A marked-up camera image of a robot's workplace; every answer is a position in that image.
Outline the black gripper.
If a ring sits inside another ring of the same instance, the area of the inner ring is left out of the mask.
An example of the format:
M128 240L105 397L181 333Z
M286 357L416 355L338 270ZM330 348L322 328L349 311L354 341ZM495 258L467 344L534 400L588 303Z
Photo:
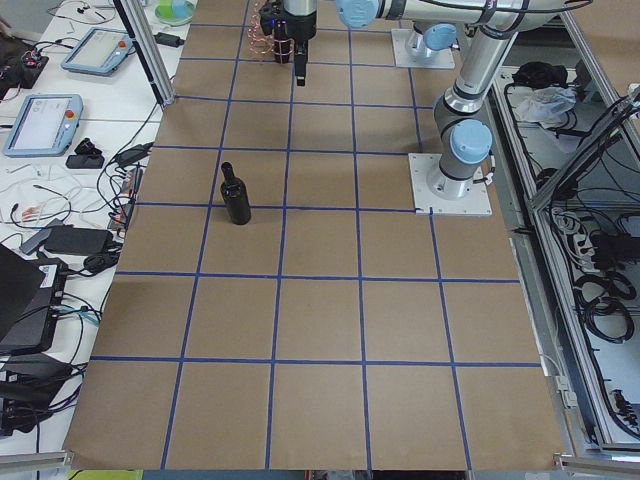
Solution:
M317 1L284 0L286 31L296 42L294 51L294 76L296 85L304 87L307 77L307 41L316 34Z

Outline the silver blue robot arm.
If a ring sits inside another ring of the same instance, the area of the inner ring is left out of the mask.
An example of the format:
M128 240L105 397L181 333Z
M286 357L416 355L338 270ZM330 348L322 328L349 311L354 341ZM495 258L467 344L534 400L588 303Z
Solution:
M443 153L426 182L433 194L458 200L493 143L490 129L476 118L498 69L517 34L534 30L566 11L566 1L337 1L341 22L360 29L375 20L414 24L466 24L477 29L454 83L434 107Z

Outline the rear robot arm base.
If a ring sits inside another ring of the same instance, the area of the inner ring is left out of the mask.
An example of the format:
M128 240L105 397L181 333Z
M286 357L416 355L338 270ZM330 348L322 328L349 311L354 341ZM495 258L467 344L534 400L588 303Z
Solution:
M438 52L449 49L456 36L457 29L453 24L414 22L406 49L413 58L431 58Z

